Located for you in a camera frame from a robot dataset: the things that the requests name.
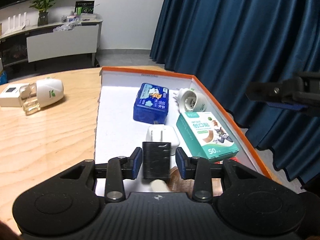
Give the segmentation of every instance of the wooden table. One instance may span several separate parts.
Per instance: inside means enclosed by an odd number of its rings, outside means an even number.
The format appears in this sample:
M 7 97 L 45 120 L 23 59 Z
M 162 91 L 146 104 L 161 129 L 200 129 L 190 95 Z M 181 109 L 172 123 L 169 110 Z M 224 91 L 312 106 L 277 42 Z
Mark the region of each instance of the wooden table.
M 132 68 L 165 71 L 157 66 Z M 0 108 L 0 220 L 20 233 L 12 204 L 23 191 L 73 166 L 93 159 L 101 88 L 100 68 L 53 73 L 19 80 L 61 79 L 65 99 L 30 116 L 21 108 Z M 7 84 L 0 86 L 0 93 Z

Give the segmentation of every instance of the blue curtain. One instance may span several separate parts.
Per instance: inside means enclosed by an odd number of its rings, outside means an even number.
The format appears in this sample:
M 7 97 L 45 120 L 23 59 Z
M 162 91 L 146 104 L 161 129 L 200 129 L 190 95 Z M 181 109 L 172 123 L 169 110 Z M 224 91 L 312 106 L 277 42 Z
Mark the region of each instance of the blue curtain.
M 254 147 L 304 182 L 320 172 L 320 118 L 250 102 L 251 81 L 319 71 L 320 0 L 164 0 L 150 57 L 196 75 Z

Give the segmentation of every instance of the plastic bag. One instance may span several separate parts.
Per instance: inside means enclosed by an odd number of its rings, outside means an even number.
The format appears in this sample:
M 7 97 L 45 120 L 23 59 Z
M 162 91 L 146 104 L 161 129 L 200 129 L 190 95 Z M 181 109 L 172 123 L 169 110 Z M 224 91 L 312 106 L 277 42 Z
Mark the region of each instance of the plastic bag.
M 0 74 L 0 85 L 6 84 L 8 82 L 7 80 L 7 73 L 5 71 L 2 71 Z
M 58 26 L 58 27 L 54 28 L 53 32 L 73 30 L 74 27 L 76 27 L 76 26 L 81 26 L 81 22 L 72 21 L 72 22 L 65 23 L 62 26 Z

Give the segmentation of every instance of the green and white box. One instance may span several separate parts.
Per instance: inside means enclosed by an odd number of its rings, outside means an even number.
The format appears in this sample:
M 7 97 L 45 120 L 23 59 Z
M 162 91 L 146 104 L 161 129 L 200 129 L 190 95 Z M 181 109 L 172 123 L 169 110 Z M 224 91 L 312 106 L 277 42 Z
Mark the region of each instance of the green and white box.
M 177 127 L 192 156 L 218 162 L 234 157 L 239 148 L 211 112 L 180 114 Z

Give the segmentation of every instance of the white phone charger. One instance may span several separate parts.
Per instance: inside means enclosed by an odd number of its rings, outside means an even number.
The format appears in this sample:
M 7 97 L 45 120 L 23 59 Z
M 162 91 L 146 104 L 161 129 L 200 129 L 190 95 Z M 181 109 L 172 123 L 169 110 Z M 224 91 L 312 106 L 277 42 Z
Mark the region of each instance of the white phone charger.
M 171 143 L 171 155 L 175 155 L 176 148 L 180 145 L 179 138 L 176 131 L 170 125 L 154 124 L 149 126 L 147 136 L 147 142 L 170 142 Z

